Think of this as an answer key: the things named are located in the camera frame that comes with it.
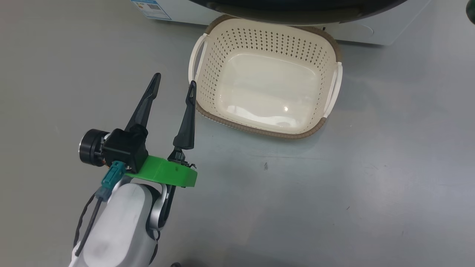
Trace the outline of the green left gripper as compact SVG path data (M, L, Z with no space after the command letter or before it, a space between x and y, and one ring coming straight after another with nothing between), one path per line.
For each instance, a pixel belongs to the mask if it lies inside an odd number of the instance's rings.
M132 117L125 127L105 132L90 129L79 144L79 157L85 164L112 167L113 162L124 163L124 175L151 181L156 184L168 184L177 187L194 187L197 171L185 162L171 162L149 155L145 142L147 124L153 100L156 98L161 74L153 75L146 91L142 95ZM182 150L192 150L195 142L197 84L191 81L186 96L186 110L173 145Z

